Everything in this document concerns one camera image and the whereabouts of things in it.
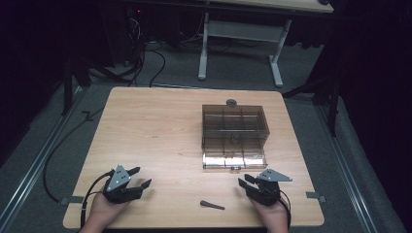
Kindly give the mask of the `grey metal table bracket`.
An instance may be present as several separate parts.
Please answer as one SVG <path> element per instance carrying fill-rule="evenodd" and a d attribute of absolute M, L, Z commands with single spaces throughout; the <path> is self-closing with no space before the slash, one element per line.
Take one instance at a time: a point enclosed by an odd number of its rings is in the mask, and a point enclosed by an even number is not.
<path fill-rule="evenodd" d="M 82 204 L 83 201 L 84 201 L 83 196 L 70 196 L 70 197 L 63 197 L 59 201 L 59 204 L 62 205 L 62 206 L 68 206 L 71 203 Z"/>
<path fill-rule="evenodd" d="M 316 191 L 306 191 L 306 197 L 308 199 L 317 199 L 320 203 L 325 203 L 326 202 L 326 197 L 324 195 L 321 195 L 319 192 Z"/>

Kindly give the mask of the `person's right hand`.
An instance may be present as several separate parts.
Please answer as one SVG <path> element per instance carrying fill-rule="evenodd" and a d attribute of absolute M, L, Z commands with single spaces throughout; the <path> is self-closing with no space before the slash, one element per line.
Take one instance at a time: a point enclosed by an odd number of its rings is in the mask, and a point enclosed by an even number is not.
<path fill-rule="evenodd" d="M 264 206 L 253 199 L 251 199 L 251 203 L 268 233 L 289 232 L 287 210 L 280 203 Z"/>

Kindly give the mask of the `metal floor rail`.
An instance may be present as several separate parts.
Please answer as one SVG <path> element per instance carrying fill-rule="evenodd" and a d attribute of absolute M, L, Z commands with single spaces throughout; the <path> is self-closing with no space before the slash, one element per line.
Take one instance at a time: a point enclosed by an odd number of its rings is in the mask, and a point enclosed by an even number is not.
<path fill-rule="evenodd" d="M 322 122 L 324 131 L 327 134 L 328 140 L 332 146 L 333 157 L 337 165 L 337 170 L 340 173 L 341 180 L 345 185 L 352 206 L 360 221 L 360 225 L 364 233 L 378 233 L 374 220 L 366 206 L 361 190 L 359 189 L 355 177 L 348 166 L 343 150 L 341 149 L 338 140 L 332 135 L 328 128 L 326 111 L 323 107 L 315 107 L 315 111 Z"/>
<path fill-rule="evenodd" d="M 76 87 L 73 103 L 64 114 L 64 93 L 59 90 L 30 124 L 21 142 L 0 168 L 0 233 L 6 233 L 39 179 L 45 162 L 74 108 L 87 92 Z"/>

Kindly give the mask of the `person's left hand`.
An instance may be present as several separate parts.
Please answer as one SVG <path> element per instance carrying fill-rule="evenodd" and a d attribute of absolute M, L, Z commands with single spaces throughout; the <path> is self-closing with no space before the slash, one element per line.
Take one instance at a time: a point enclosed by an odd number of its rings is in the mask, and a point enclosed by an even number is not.
<path fill-rule="evenodd" d="M 102 193 L 97 193 L 93 198 L 88 219 L 80 233 L 102 233 L 128 205 L 128 202 L 113 204 Z"/>

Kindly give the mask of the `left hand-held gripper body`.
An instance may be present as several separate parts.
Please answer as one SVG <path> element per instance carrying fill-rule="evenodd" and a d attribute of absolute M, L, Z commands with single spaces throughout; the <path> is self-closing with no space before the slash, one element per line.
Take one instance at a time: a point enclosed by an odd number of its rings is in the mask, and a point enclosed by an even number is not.
<path fill-rule="evenodd" d="M 121 204 L 140 199 L 143 192 L 132 191 L 128 188 L 131 176 L 128 176 L 126 169 L 119 164 L 110 179 L 106 181 L 103 188 L 103 195 L 113 204 Z"/>

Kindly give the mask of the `white-legged desk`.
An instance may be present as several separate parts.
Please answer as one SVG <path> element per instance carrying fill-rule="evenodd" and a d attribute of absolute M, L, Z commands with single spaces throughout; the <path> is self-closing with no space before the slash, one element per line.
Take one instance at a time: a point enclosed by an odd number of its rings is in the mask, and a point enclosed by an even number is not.
<path fill-rule="evenodd" d="M 233 7 L 256 7 L 262 10 L 276 10 L 285 14 L 332 14 L 334 9 L 328 0 L 204 0 L 207 7 L 217 4 L 228 4 Z M 277 48 L 268 56 L 272 77 L 277 87 L 283 86 L 278 60 L 289 34 L 292 18 L 286 17 L 280 25 L 263 25 L 251 22 L 235 22 L 229 19 L 210 19 L 204 14 L 202 50 L 199 60 L 198 78 L 204 81 L 207 77 L 208 41 L 210 37 L 240 39 L 275 43 Z"/>

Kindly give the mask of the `black metal stand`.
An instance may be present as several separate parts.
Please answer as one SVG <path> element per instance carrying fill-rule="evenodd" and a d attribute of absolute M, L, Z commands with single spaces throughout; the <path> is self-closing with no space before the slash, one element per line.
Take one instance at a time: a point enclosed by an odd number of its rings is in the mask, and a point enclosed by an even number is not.
<path fill-rule="evenodd" d="M 326 118 L 327 129 L 330 134 L 336 136 L 336 117 L 338 114 L 340 80 L 338 78 L 322 78 L 315 81 L 307 82 L 297 88 L 282 94 L 284 98 L 291 98 L 299 93 L 313 92 L 312 102 L 315 105 L 328 105 L 328 114 Z"/>
<path fill-rule="evenodd" d="M 64 116 L 68 114 L 73 105 L 73 80 L 76 80 L 80 87 L 89 87 L 91 84 L 86 64 L 78 56 L 69 57 L 64 66 L 64 99 L 62 111 Z"/>

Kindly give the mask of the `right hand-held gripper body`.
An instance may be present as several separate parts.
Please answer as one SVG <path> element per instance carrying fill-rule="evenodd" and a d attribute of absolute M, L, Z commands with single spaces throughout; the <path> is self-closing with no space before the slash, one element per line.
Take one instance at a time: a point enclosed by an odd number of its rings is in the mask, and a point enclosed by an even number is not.
<path fill-rule="evenodd" d="M 266 169 L 258 174 L 258 184 L 246 183 L 256 189 L 255 193 L 248 196 L 264 206 L 271 206 L 281 198 L 279 182 L 291 182 L 292 178 L 273 169 Z"/>

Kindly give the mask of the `transparent brown compartment box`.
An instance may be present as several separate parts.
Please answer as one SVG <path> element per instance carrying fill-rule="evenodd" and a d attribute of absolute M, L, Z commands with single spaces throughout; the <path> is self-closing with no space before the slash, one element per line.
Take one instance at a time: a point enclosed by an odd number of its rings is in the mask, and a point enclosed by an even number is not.
<path fill-rule="evenodd" d="M 269 135 L 262 106 L 203 105 L 203 168 L 265 168 L 264 145 Z"/>

